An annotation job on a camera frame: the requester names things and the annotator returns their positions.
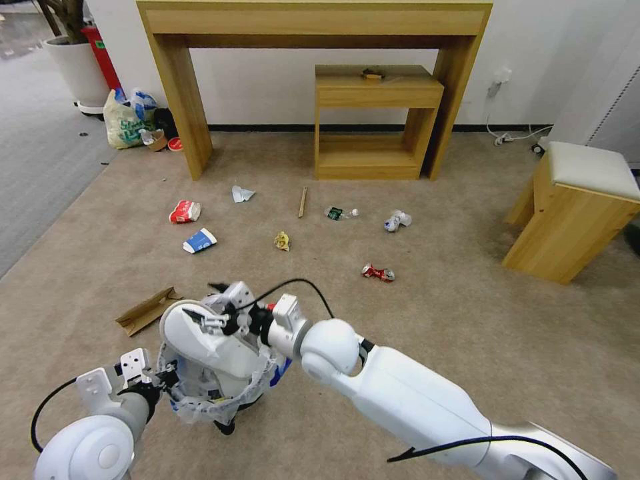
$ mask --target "small wooden cabinet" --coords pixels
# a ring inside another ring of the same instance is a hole
[[[443,86],[420,65],[315,66],[315,176],[318,179],[418,179]],[[408,108],[398,134],[320,134],[322,108]]]

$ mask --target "white cushion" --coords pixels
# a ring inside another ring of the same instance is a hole
[[[551,181],[640,201],[640,189],[625,158],[617,152],[549,142]]]

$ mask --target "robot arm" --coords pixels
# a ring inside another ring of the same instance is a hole
[[[237,321],[235,314],[222,320],[224,328],[235,331],[229,328]],[[199,321],[208,325],[206,318]],[[243,325],[262,344],[300,361],[309,376],[350,398],[364,416],[411,447],[391,461],[431,453],[444,444],[429,458],[465,465],[487,480],[617,478],[608,465],[541,427],[490,422],[462,388],[397,350],[374,345],[342,320],[311,326],[292,295],[283,295],[273,312],[252,308],[250,319],[241,319],[238,328]],[[358,358],[363,367],[351,376]],[[127,475],[160,392],[178,382],[170,366],[152,374],[147,364],[142,349],[121,358],[127,385],[118,394],[116,369],[78,377],[78,392],[91,416],[52,438],[38,460],[36,480],[89,480],[98,470],[105,480]]]
[[[298,314],[296,322],[287,318],[297,310],[295,298],[284,310],[278,305],[275,324],[266,325],[268,342],[291,352],[309,376],[350,398],[360,413],[411,447],[390,461],[442,450],[429,458],[465,465],[487,480],[617,478],[610,466],[538,425],[490,422],[458,385],[395,349],[374,345],[350,324],[331,319],[309,329]],[[358,357],[363,367],[351,376]]]

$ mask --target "wooden stool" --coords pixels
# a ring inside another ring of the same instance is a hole
[[[640,211],[619,153],[550,142],[506,218],[525,229],[502,265],[568,283]]]
[[[315,66],[315,176],[318,179],[417,179],[444,90],[420,65]],[[320,108],[409,108],[402,135],[320,135]]]

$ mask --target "baseboard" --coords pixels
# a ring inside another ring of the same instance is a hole
[[[549,124],[543,125],[532,125],[531,128],[533,131],[536,131],[540,128],[548,127]],[[489,128],[491,131],[528,131],[529,125],[516,125],[516,124],[498,124],[498,125],[490,125]],[[402,131],[404,129],[404,125],[397,125],[394,123],[385,123],[385,124],[358,124],[352,125],[348,123],[334,123],[328,125],[321,125],[320,130],[322,131],[333,131],[333,132],[380,132],[380,131]],[[266,124],[266,123],[258,123],[258,124],[233,124],[233,125],[209,125],[209,131],[223,131],[223,132],[312,132],[313,125],[312,124],[304,124],[304,123],[276,123],[276,124]],[[487,126],[484,124],[477,125],[454,125],[454,132],[482,132],[487,131]]]

